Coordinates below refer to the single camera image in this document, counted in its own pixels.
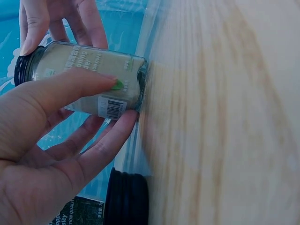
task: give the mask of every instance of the jar label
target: jar label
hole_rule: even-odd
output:
[[[99,96],[98,115],[103,118],[118,120],[125,112],[127,102]]]

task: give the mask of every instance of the white label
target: white label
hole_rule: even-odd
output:
[[[117,120],[125,112],[127,102],[100,96],[98,98],[98,114],[101,117]]]
[[[51,77],[55,74],[55,70],[54,69],[45,69],[45,72],[44,72],[44,78],[47,78],[47,77]]]

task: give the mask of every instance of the glass jar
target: glass jar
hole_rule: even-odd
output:
[[[146,84],[145,58],[86,45],[51,42],[33,53],[20,56],[15,67],[15,86],[51,77],[73,67],[82,67],[118,78],[109,91],[82,97],[67,105],[72,111],[86,112],[117,120],[127,109],[140,110]]]
[[[105,201],[76,196],[68,202],[51,225],[146,225],[149,190],[140,174],[111,170]]]

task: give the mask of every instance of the fingernail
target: fingernail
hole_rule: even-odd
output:
[[[25,42],[21,48],[21,51],[20,51],[20,56],[24,56],[28,53],[28,51],[30,50],[31,43],[32,43],[31,39],[25,40]]]
[[[107,75],[107,74],[102,74],[103,77],[105,78],[108,78],[110,80],[113,80],[113,81],[117,81],[118,78],[116,76],[112,76],[112,75]]]

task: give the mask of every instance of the knuckle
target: knuckle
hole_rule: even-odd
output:
[[[71,155],[75,155],[80,149],[78,148],[77,144],[72,139],[67,139],[64,141],[64,146],[67,148]]]
[[[27,18],[27,25],[28,28],[35,28],[41,26],[49,26],[50,19],[48,17],[40,18],[40,17],[28,17]]]
[[[101,156],[101,159],[103,161],[107,161],[110,159],[111,151],[109,151],[108,148],[102,142],[98,142],[95,146],[95,149],[97,150],[98,154]]]
[[[87,36],[87,31],[85,28],[79,28],[75,31],[75,37],[76,39],[84,39]]]

